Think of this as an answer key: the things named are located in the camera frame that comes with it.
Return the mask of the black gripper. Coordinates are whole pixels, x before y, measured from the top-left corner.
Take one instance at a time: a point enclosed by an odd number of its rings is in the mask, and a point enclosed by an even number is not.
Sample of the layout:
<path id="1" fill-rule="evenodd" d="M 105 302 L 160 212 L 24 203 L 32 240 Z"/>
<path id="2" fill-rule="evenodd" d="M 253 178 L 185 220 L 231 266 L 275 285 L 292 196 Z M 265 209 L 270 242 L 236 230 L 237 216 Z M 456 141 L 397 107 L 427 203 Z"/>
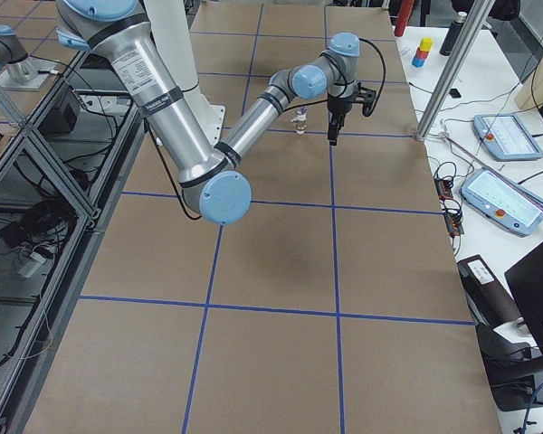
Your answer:
<path id="1" fill-rule="evenodd" d="M 345 89 L 328 93 L 327 106 L 330 114 L 328 140 L 331 146 L 338 144 L 340 129 L 345 125 L 348 112 L 352 109 L 357 96 L 357 84 L 352 82 Z"/>

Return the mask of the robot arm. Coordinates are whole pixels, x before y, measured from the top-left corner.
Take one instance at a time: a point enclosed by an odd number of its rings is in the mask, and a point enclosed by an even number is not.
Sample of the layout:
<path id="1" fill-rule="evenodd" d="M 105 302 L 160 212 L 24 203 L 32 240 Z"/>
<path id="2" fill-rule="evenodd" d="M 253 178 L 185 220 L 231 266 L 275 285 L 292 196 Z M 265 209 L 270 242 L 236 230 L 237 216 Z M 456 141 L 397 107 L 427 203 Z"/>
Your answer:
<path id="1" fill-rule="evenodd" d="M 199 88 L 185 11 L 158 1 L 58 1 L 60 43 L 106 58 L 178 169 L 185 204 L 215 224 L 247 212 L 252 189 L 236 172 L 248 150 L 295 98 L 328 98 L 336 145 L 359 93 L 360 40 L 337 33 L 318 59 L 273 74 L 268 88 L 226 137 L 224 107 Z"/>
<path id="2" fill-rule="evenodd" d="M 0 24 L 0 86 L 7 90 L 35 91 L 42 87 L 48 72 L 41 74 L 12 27 Z"/>

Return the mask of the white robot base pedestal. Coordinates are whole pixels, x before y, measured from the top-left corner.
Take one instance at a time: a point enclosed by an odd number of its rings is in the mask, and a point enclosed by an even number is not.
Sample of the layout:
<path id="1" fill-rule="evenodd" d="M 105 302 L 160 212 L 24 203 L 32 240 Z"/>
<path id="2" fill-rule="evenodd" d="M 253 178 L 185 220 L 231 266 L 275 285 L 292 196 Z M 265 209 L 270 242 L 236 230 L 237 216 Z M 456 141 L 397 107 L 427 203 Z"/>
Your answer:
<path id="1" fill-rule="evenodd" d="M 225 107 L 210 104 L 200 89 L 184 2 L 147 0 L 144 6 L 158 53 L 214 146 L 221 136 Z"/>

